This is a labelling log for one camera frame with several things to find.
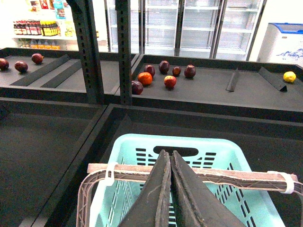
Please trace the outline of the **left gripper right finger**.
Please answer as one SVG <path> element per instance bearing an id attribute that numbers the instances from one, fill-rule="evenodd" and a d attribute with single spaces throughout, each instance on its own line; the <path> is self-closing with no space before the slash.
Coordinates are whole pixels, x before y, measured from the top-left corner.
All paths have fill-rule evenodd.
<path id="1" fill-rule="evenodd" d="M 178 227 L 243 227 L 208 189 L 182 156 L 173 151 L 171 196 Z"/>

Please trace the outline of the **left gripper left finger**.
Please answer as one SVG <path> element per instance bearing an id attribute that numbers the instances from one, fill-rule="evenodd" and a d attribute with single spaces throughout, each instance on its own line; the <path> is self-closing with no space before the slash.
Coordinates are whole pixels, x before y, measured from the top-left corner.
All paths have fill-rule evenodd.
<path id="1" fill-rule="evenodd" d="M 171 187 L 169 153 L 162 150 L 137 200 L 120 227 L 167 227 Z"/>

